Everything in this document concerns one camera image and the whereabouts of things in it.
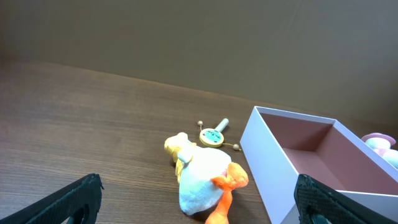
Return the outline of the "pink hat doll figure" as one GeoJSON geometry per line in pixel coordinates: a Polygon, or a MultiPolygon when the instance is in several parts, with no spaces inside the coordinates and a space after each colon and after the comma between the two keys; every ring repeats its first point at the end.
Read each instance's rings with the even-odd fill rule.
{"type": "Polygon", "coordinates": [[[382,133],[371,133],[363,136],[361,140],[397,169],[397,150],[391,148],[396,143],[394,138],[382,133]]]}

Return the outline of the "wooden rattle drum toy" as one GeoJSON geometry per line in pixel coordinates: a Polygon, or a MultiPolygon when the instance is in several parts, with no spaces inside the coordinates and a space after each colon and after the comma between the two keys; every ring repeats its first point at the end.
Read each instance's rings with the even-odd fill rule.
{"type": "Polygon", "coordinates": [[[216,128],[204,128],[203,121],[198,121],[197,125],[200,127],[200,141],[208,147],[218,148],[221,146],[231,146],[235,151],[242,151],[238,144],[230,144],[225,142],[222,132],[228,124],[229,119],[224,118],[216,126],[216,128]]]}

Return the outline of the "white plush duck toy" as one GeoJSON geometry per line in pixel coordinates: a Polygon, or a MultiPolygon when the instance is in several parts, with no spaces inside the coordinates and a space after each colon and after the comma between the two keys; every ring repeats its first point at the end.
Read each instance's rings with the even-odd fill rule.
{"type": "Polygon", "coordinates": [[[164,149],[175,163],[181,211],[192,216],[213,207],[205,222],[228,223],[232,191],[247,186],[246,171],[227,153],[189,141],[186,133],[167,138],[164,149]]]}

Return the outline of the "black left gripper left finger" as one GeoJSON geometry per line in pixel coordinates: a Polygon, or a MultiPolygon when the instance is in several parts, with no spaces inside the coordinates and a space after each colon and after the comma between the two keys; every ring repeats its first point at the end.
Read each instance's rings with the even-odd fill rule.
{"type": "Polygon", "coordinates": [[[95,224],[104,189],[98,174],[88,174],[49,196],[1,219],[1,224],[95,224]]]}

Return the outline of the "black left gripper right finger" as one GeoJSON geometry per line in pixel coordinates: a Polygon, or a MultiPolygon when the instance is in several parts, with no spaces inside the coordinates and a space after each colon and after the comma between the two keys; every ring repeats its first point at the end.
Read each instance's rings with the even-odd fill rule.
{"type": "Polygon", "coordinates": [[[306,174],[294,190],[300,224],[397,224],[306,174]]]}

